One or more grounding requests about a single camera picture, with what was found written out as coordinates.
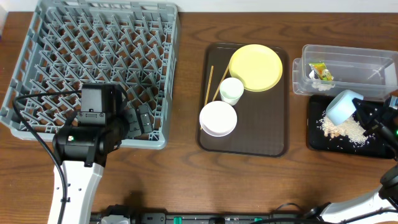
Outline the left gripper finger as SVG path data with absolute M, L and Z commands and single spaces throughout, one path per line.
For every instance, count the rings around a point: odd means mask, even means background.
M 124 110 L 125 118 L 129 124 L 127 138 L 135 138 L 141 135 L 141 127 L 135 109 Z
M 151 115 L 150 115 L 150 108 L 147 104 L 140 105 L 138 107 L 139 117 L 141 121 L 141 129 L 142 132 L 147 134 L 153 131 L 152 123 L 151 123 Z

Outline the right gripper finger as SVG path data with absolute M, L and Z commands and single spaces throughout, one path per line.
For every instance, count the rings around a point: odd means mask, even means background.
M 373 111 L 367 108 L 359 107 L 356 109 L 356 117 L 360 125 L 365 130 L 370 130 L 372 125 Z
M 383 108 L 382 103 L 377 103 L 377 102 L 372 102 L 372 101 L 366 101 L 366 100 L 360 100 L 358 98 L 354 98 L 352 100 L 354 107 L 356 109 L 380 109 Z

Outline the rice food scraps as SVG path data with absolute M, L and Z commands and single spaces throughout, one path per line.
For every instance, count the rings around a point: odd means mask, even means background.
M 369 142 L 369 138 L 363 134 L 365 130 L 354 120 L 353 116 L 336 126 L 324 115 L 323 118 L 316 121 L 316 127 L 323 131 L 324 137 L 328 139 L 338 138 L 342 140 L 342 138 L 347 138 L 355 146 L 363 146 Z

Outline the light blue bowl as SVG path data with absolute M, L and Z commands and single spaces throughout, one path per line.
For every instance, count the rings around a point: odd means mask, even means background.
M 327 106 L 325 114 L 335 125 L 344 123 L 355 111 L 353 100 L 363 100 L 364 96 L 351 90 L 344 90 L 339 93 Z

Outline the white tissue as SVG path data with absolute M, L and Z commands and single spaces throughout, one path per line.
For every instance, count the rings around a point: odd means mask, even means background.
M 317 89 L 318 91 L 328 91 L 335 87 L 335 85 L 332 84 L 322 83 L 322 81 L 318 78 L 317 74 L 314 71 L 311 71 L 309 73 L 309 77 L 313 82 L 312 87 L 314 89 Z

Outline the green orange snack wrapper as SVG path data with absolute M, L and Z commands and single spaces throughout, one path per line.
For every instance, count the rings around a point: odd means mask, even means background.
M 311 69 L 317 74 L 319 79 L 324 81 L 333 81 L 333 75 L 327 69 L 326 64 L 323 62 L 309 63 Z

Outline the white cup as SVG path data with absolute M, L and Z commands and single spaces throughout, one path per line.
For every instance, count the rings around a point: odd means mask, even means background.
M 243 95 L 243 83 L 237 78 L 227 78 L 221 82 L 220 94 L 221 100 L 234 106 Z

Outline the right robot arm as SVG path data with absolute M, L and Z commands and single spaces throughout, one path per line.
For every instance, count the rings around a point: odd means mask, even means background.
M 382 106 L 346 91 L 336 96 L 326 108 L 326 116 L 339 124 L 355 114 L 364 134 L 384 141 L 397 155 L 397 97 L 390 96 Z M 338 203 L 327 203 L 314 212 L 327 223 L 381 223 L 397 221 L 397 166 L 380 179 L 381 185 L 370 193 Z

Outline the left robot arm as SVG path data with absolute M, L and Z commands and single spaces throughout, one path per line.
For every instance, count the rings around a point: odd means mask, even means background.
M 143 116 L 128 109 L 126 90 L 118 84 L 86 83 L 81 108 L 52 140 L 56 163 L 49 223 L 89 223 L 107 156 L 122 141 L 144 133 Z

